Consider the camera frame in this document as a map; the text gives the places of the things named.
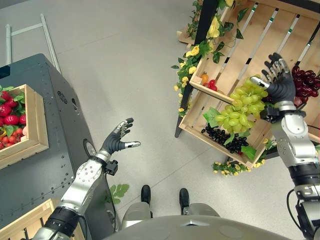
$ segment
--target wooden crate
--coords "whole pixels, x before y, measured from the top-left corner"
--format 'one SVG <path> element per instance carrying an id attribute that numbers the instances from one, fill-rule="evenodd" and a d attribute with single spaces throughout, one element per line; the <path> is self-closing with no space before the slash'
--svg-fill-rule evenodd
<path id="1" fill-rule="evenodd" d="M 55 210 L 57 203 L 58 201 L 48 199 L 25 215 L 0 229 L 0 240 L 26 239 L 26 233 L 29 239 L 33 238 L 38 229 L 46 223 L 50 214 Z M 79 224 L 73 234 L 74 237 L 71 238 L 72 240 L 85 239 Z"/>
<path id="2" fill-rule="evenodd" d="M 21 91 L 25 94 L 27 135 L 20 142 L 0 150 L 0 169 L 49 148 L 43 98 L 26 84 L 9 93 Z"/>
<path id="3" fill-rule="evenodd" d="M 231 158 L 252 167 L 265 150 L 263 140 L 272 136 L 270 124 L 263 120 L 257 120 L 248 137 L 248 143 L 257 149 L 253 160 L 246 156 L 231 154 L 226 148 L 213 141 L 210 137 L 201 133 L 207 124 L 202 116 L 209 107 L 221 111 L 226 103 L 231 104 L 233 99 L 228 97 L 235 87 L 241 86 L 246 77 L 260 74 L 266 68 L 264 61 L 268 60 L 268 55 L 278 52 L 292 68 L 297 61 L 300 61 L 300 68 L 320 71 L 320 32 L 316 34 L 310 47 L 303 58 L 302 52 L 306 49 L 310 37 L 312 36 L 319 20 L 320 14 L 305 10 L 300 7 L 283 3 L 277 0 L 258 1 L 258 5 L 253 1 L 243 1 L 235 9 L 229 9 L 224 20 L 236 22 L 240 9 L 248 7 L 243 20 L 239 24 L 243 40 L 237 40 L 234 47 L 224 47 L 218 64 L 212 60 L 212 55 L 203 57 L 196 72 L 190 79 L 190 84 L 200 90 L 191 109 L 182 119 L 180 128 L 200 138 L 202 141 L 217 148 Z M 219 41 L 229 42 L 231 37 L 226 35 Z M 213 91 L 203 86 L 200 78 L 203 72 L 207 72 L 209 80 L 216 79 L 216 86 L 220 92 Z M 304 119 L 308 125 L 320 127 L 320 96 L 310 97 L 307 105 L 303 109 L 307 113 Z M 311 140 L 320 143 L 319 130 L 309 127 L 309 137 Z"/>

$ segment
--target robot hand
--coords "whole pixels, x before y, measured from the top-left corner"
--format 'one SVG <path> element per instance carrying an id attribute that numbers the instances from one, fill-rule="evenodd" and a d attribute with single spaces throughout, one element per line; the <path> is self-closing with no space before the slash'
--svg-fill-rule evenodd
<path id="1" fill-rule="evenodd" d="M 293 102 L 296 88 L 287 63 L 276 52 L 273 55 L 269 55 L 269 59 L 271 62 L 264 62 L 269 71 L 264 69 L 261 71 L 268 82 L 256 76 L 251 77 L 250 80 L 265 88 L 275 103 L 283 101 Z"/>
<path id="2" fill-rule="evenodd" d="M 96 154 L 100 159 L 108 161 L 114 152 L 127 149 L 135 148 L 141 145 L 139 141 L 123 142 L 121 138 L 126 134 L 130 133 L 130 127 L 133 126 L 134 120 L 132 117 L 120 122 L 115 129 L 106 137 L 101 149 Z"/>

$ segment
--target black cable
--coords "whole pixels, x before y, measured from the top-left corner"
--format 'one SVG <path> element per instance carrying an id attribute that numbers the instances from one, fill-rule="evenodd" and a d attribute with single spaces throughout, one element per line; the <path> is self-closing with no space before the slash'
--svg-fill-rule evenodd
<path id="1" fill-rule="evenodd" d="M 288 192 L 288 194 L 286 195 L 286 207 L 288 208 L 290 217 L 292 218 L 293 222 L 294 222 L 295 225 L 298 227 L 298 229 L 300 229 L 300 231 L 302 231 L 301 227 L 299 226 L 299 224 L 296 222 L 294 216 L 292 215 L 291 210 L 290 210 L 290 206 L 289 206 L 289 197 L 290 197 L 290 194 L 291 194 L 293 191 L 294 191 L 294 190 L 291 189 L 291 190 Z"/>
<path id="2" fill-rule="evenodd" d="M 109 186 L 108 186 L 107 174 L 104 174 L 104 182 L 105 182 L 105 187 L 107 189 L 107 193 L 110 196 L 110 201 L 111 201 L 113 212 L 114 212 L 114 228 L 113 228 L 113 232 L 115 233 L 116 232 L 116 220 L 117 220 L 116 219 L 116 208 L 115 208 L 114 201 L 112 200 L 112 195 L 111 195 L 111 192 L 110 192 L 110 189 L 109 189 Z"/>
<path id="3" fill-rule="evenodd" d="M 315 129 L 320 130 L 320 128 L 319 128 L 319 127 L 317 127 L 317 126 L 308 125 L 308 127 L 315 128 Z"/>

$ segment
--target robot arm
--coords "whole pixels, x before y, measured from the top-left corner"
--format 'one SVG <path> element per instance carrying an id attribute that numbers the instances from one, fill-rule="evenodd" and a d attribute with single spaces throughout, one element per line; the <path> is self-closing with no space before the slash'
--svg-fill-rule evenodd
<path id="1" fill-rule="evenodd" d="M 308 240 L 316 239 L 320 235 L 320 167 L 317 152 L 308 138 L 308 126 L 303 119 L 306 114 L 297 110 L 293 103 L 295 85 L 290 69 L 279 54 L 274 53 L 269 58 L 271 62 L 265 62 L 269 72 L 262 70 L 269 82 L 256 76 L 251 77 L 251 81 L 266 89 L 275 100 L 274 107 L 267 106 L 260 115 L 272 123 L 277 151 L 295 185 L 294 191 L 299 199 L 295 206 L 299 228 Z"/>
<path id="2" fill-rule="evenodd" d="M 141 145 L 138 141 L 121 141 L 121 138 L 130 132 L 128 128 L 132 127 L 133 121 L 132 118 L 128 118 L 118 124 L 105 139 L 102 148 L 78 168 L 74 182 L 33 240 L 70 239 L 100 181 L 105 174 L 114 175 L 118 170 L 118 162 L 110 161 L 111 155 L 116 151 Z"/>

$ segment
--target black metal frame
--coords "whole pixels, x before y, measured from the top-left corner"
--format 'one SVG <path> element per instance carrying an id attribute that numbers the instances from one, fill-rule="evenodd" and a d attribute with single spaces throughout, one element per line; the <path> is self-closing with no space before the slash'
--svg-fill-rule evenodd
<path id="1" fill-rule="evenodd" d="M 198 28 L 197 28 L 196 36 L 194 40 L 194 45 L 197 45 L 206 39 L 207 32 L 209 30 L 212 18 L 215 15 L 217 9 L 218 9 L 218 0 L 203 0 L 199 24 L 198 24 Z M 181 108 L 187 109 L 189 98 L 193 89 L 194 89 L 193 86 L 191 86 L 190 83 L 188 82 L 184 88 L 183 97 L 180 105 Z M 179 137 L 179 134 L 182 131 L 182 129 L 179 127 L 182 121 L 182 118 L 183 118 L 182 116 L 180 115 L 178 116 L 178 121 L 176 123 L 175 134 L 174 134 L 176 138 Z"/>

